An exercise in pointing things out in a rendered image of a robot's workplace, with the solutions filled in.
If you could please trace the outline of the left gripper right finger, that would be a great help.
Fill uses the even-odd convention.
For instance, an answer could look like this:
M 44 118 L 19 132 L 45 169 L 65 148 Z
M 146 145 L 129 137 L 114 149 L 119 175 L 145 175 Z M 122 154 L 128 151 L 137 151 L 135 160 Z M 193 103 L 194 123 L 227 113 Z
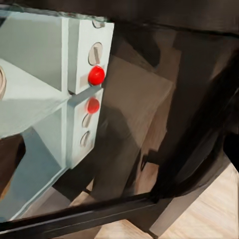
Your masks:
M 239 172 L 239 133 L 227 133 L 223 150 Z

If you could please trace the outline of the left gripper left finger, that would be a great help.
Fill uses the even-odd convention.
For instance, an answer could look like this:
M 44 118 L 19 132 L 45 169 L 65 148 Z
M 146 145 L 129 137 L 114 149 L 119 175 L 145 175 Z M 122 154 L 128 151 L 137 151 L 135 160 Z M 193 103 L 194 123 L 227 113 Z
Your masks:
M 0 138 L 0 192 L 25 152 L 26 145 L 21 132 Z

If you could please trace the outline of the microwave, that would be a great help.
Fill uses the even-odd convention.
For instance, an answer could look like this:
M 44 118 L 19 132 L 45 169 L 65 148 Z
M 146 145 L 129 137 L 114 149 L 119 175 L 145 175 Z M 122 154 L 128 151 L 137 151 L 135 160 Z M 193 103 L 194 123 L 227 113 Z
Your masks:
M 0 0 L 0 138 L 18 132 L 0 239 L 166 210 L 239 133 L 239 0 Z

